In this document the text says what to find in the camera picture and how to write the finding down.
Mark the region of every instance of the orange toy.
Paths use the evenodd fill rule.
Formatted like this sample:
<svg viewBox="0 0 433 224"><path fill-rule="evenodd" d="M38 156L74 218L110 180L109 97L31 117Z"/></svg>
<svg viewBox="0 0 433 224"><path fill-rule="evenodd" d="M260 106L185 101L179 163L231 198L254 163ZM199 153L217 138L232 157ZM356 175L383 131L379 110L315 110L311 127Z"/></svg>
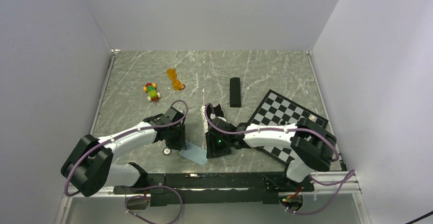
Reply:
<svg viewBox="0 0 433 224"><path fill-rule="evenodd" d="M183 85L180 81L178 81L177 78L177 74L176 74L176 69L175 68L169 68L167 70L167 76L169 77L169 79L172 80L172 85L174 90L183 90L185 89L185 85Z"/></svg>

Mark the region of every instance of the white wall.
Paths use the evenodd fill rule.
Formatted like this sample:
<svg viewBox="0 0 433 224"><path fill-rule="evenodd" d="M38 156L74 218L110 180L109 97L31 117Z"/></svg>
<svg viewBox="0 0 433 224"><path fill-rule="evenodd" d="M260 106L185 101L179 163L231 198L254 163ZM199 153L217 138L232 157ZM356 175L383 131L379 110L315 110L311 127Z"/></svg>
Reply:
<svg viewBox="0 0 433 224"><path fill-rule="evenodd" d="M110 50L83 0L0 2L0 223L52 223Z"/></svg>
<svg viewBox="0 0 433 224"><path fill-rule="evenodd" d="M86 0L111 48L311 50L338 0Z"/></svg>
<svg viewBox="0 0 433 224"><path fill-rule="evenodd" d="M314 47L340 150L373 223L433 210L432 57L433 0L340 0Z"/></svg>

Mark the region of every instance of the colorful toy car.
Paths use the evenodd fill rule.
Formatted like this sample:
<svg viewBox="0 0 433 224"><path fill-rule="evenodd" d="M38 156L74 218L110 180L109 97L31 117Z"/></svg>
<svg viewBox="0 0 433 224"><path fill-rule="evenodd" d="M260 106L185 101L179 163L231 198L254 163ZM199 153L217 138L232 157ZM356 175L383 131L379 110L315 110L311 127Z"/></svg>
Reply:
<svg viewBox="0 0 433 224"><path fill-rule="evenodd" d="M161 94L159 92L156 92L156 84L155 83L147 83L143 90L145 90L146 93L149 93L148 100L151 101L158 101L161 98Z"/></svg>

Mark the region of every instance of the black and white checkered board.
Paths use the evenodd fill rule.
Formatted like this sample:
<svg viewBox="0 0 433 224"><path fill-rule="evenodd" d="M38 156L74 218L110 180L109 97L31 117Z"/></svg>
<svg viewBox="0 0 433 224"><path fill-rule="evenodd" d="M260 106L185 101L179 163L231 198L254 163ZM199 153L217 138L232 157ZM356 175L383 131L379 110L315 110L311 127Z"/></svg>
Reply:
<svg viewBox="0 0 433 224"><path fill-rule="evenodd" d="M328 125L328 120L324 117L311 112L273 90L269 90L248 122L263 126L283 126L296 123L301 118L309 118L323 128ZM291 149L273 146L262 146L257 149L284 165L290 161Z"/></svg>

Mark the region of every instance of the floor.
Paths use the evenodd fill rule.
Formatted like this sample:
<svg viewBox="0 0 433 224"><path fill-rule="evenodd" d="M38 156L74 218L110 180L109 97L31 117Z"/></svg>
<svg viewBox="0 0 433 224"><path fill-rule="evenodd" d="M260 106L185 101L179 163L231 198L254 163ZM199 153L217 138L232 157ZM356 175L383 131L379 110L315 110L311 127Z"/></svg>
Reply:
<svg viewBox="0 0 433 224"><path fill-rule="evenodd" d="M166 75L176 68L185 89L174 91ZM229 107L229 79L240 77L242 107ZM158 102L149 103L143 86L156 83ZM206 149L200 106L222 104L227 120L246 122L269 89L326 117L316 81L303 51L125 51L116 57L102 101L94 136L110 135L164 113L177 99L188 103L186 140ZM135 162L151 173L281 171L283 165L257 150L232 150L205 166L173 152L164 156L164 142L138 148L116 164ZM331 170L341 170L334 162Z"/></svg>

